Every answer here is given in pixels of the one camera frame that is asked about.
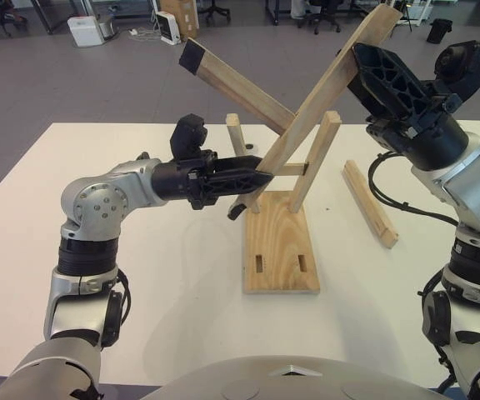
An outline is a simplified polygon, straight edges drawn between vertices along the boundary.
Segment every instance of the wooden base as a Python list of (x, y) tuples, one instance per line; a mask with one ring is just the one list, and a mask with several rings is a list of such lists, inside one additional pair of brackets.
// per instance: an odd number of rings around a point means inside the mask
[(245, 293), (319, 293), (303, 207), (288, 211), (291, 192), (264, 192), (260, 213), (247, 211)]

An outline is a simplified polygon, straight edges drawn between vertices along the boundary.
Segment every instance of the black cable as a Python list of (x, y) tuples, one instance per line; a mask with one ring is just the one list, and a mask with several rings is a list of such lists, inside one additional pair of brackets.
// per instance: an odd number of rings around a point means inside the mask
[(425, 287), (423, 288), (423, 290), (421, 292), (418, 292), (418, 296), (421, 296), (422, 297), (422, 308), (423, 308), (423, 304), (425, 303), (425, 297), (434, 290), (434, 288), (440, 283), (440, 281), (442, 280), (442, 271), (443, 269), (441, 269), (440, 271), (438, 271), (437, 273), (435, 273), (431, 279), (429, 279), (429, 282), (427, 282), (425, 284)]
[(423, 211), (420, 208), (412, 207), (408, 202), (398, 202), (393, 198), (389, 197), (378, 188), (378, 186), (373, 181), (373, 175), (381, 163), (388, 160), (389, 158), (402, 157), (402, 154), (396, 152), (385, 152), (384, 154), (378, 154), (377, 158), (370, 164), (369, 169), (367, 170), (367, 184), (372, 191), (373, 196), (382, 204), (386, 204), (389, 207), (397, 208), (398, 210), (405, 211), (407, 213), (413, 213), (417, 215), (423, 215), (426, 217), (436, 218), (445, 223), (450, 223), (453, 226), (458, 226), (458, 221), (448, 217), (447, 215), (439, 214), (436, 212)]
[(127, 275), (123, 273), (121, 269), (117, 270), (117, 279), (123, 286), (123, 298), (122, 298), (122, 307), (127, 302), (127, 306), (125, 307), (125, 312), (123, 313), (122, 317), (122, 325), (125, 323), (125, 320), (129, 316), (129, 312), (131, 311), (131, 291), (129, 290), (129, 280)]
[[(425, 284), (425, 287), (423, 288), (423, 290), (417, 293), (418, 296), (422, 297), (422, 309), (423, 309), (423, 305), (425, 304), (425, 297), (430, 292), (432, 292), (434, 288), (442, 281), (442, 272), (443, 272), (443, 269), (440, 269), (437, 273), (435, 273), (431, 277), (431, 279), (429, 279), (429, 282)], [(455, 377), (455, 371), (453, 369), (453, 365), (449, 361), (448, 355), (442, 350), (440, 346), (436, 344), (433, 344), (433, 346), (434, 346), (434, 349), (437, 351), (438, 355), (440, 356), (440, 358), (438, 359), (438, 362), (440, 363), (440, 365), (443, 365), (449, 371), (449, 376), (444, 382), (440, 384), (440, 386), (437, 389), (438, 391), (442, 388), (442, 392), (439, 392), (439, 393), (443, 393), (447, 388), (451, 387), (457, 381), (457, 379)]]
[(455, 376), (450, 373), (449, 376), (446, 377), (446, 380), (440, 383), (440, 386), (438, 386), (437, 393), (444, 394), (444, 392), (453, 386), (456, 381), (457, 379)]

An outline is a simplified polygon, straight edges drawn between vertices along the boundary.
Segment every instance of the cable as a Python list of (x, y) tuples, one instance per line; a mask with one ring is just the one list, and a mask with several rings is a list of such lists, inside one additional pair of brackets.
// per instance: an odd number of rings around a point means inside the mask
[[(437, 273), (435, 273), (431, 277), (431, 279), (429, 279), (429, 282), (425, 284), (425, 287), (423, 288), (423, 290), (417, 293), (418, 296), (422, 297), (422, 309), (425, 304), (425, 298), (427, 297), (427, 295), (434, 290), (434, 288), (440, 283), (440, 281), (442, 281), (442, 271), (443, 269), (440, 269)], [(433, 346), (434, 346), (434, 349), (437, 351), (438, 355), (440, 356), (440, 358), (438, 359), (438, 362), (440, 363), (440, 365), (443, 365), (449, 371), (449, 376), (444, 382), (440, 384), (440, 386), (437, 389), (437, 392), (442, 390), (439, 393), (444, 393), (447, 388), (451, 387), (457, 381), (457, 378), (455, 377), (455, 371), (453, 369), (453, 365), (449, 361), (448, 355), (442, 350), (440, 346), (436, 344), (433, 344)]]
[(117, 270), (117, 280), (123, 286), (123, 298), (122, 298), (122, 308), (125, 302), (127, 301), (127, 306), (125, 307), (125, 312), (123, 313), (122, 317), (122, 325), (125, 323), (125, 320), (129, 316), (129, 312), (131, 311), (131, 291), (129, 290), (129, 280), (127, 275), (123, 273), (121, 269)]
[(155, 27), (146, 29), (145, 27), (137, 27), (129, 31), (129, 39), (137, 42), (151, 42), (160, 39), (160, 31)]
[(440, 383), (440, 386), (438, 386), (436, 392), (440, 394), (444, 394), (444, 392), (448, 390), (451, 386), (453, 386), (453, 384), (455, 384), (456, 381), (457, 379), (455, 378), (455, 376), (450, 373), (449, 376), (446, 377), (446, 380)]
[(429, 279), (429, 282), (427, 282), (425, 284), (425, 287), (423, 288), (423, 290), (421, 292), (418, 292), (417, 295), (418, 296), (421, 296), (422, 297), (422, 308), (423, 308), (423, 305), (425, 304), (425, 298), (427, 297), (427, 295), (432, 292), (434, 290), (434, 288), (440, 283), (440, 281), (442, 280), (442, 271), (443, 269), (441, 269), (440, 271), (438, 271), (437, 273), (435, 273), (431, 279)]
[(151, 24), (152, 29), (147, 29), (145, 27), (137, 27), (136, 29), (131, 29), (130, 31), (136, 31), (136, 34), (129, 32), (129, 39), (135, 40), (137, 42), (151, 42), (153, 40), (160, 39), (160, 28), (158, 26), (157, 14), (155, 13), (154, 9), (151, 11)]
[(385, 193), (378, 188), (378, 186), (373, 181), (373, 175), (377, 168), (381, 163), (385, 162), (389, 158), (395, 157), (402, 157), (402, 154), (398, 154), (396, 152), (385, 152), (384, 154), (378, 154), (377, 159), (375, 159), (371, 164), (369, 169), (367, 170), (367, 184), (372, 191), (373, 196), (382, 204), (386, 204), (389, 207), (397, 208), (398, 210), (405, 211), (407, 213), (417, 214), (417, 215), (424, 215), (426, 217), (436, 218), (440, 221), (444, 221), (445, 223), (450, 223), (453, 226), (458, 226), (457, 220), (448, 217), (447, 215), (439, 214), (436, 212), (428, 212), (423, 211), (420, 208), (411, 207), (408, 202), (398, 202), (393, 198), (387, 196)]

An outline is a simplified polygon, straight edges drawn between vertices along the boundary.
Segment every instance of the white table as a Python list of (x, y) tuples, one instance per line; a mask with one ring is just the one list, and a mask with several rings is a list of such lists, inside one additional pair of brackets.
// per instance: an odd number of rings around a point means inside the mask
[[(462, 122), (480, 134), (480, 122)], [(233, 155), (225, 126), (208, 125), (206, 147)], [(264, 154), (276, 136), (243, 127)], [(73, 179), (105, 173), (147, 150), (171, 157), (172, 124), (53, 124), (0, 184), (0, 374), (43, 340), (43, 319), (64, 216), (60, 193)], [(292, 161), (302, 161), (308, 145)], [(244, 295), (243, 220), (234, 197), (194, 212), (188, 202), (137, 210), (122, 226), (118, 263), (129, 276), (132, 312), (103, 351), (102, 382), (162, 385), (209, 363), (255, 354), (348, 360), (426, 387), (446, 376), (421, 333), (416, 291), (449, 259), (453, 227), (387, 209), (400, 234), (384, 248), (366, 224), (341, 170), (366, 172), (381, 148), (363, 125), (343, 125), (307, 196), (322, 289), (319, 295)], [(454, 215), (421, 186), (404, 159), (378, 171), (395, 198)], [(271, 188), (292, 188), (279, 177)]]

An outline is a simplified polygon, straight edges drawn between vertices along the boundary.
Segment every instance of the white box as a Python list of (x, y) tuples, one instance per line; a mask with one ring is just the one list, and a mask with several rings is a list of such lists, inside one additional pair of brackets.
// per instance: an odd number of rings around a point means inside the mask
[(94, 16), (71, 17), (67, 20), (73, 39), (80, 48), (99, 46), (105, 43), (98, 20)]

